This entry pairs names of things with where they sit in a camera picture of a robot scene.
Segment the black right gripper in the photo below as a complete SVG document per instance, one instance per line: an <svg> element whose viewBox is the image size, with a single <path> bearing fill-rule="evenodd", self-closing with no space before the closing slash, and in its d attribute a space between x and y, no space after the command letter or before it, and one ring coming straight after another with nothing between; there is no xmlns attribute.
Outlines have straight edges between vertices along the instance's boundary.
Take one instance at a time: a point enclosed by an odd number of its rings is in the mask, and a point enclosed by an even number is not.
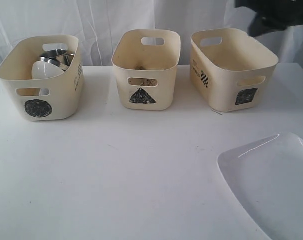
<svg viewBox="0 0 303 240"><path fill-rule="evenodd" d="M256 12L247 30L253 38L303 26L303 0L236 0L235 7Z"/></svg>

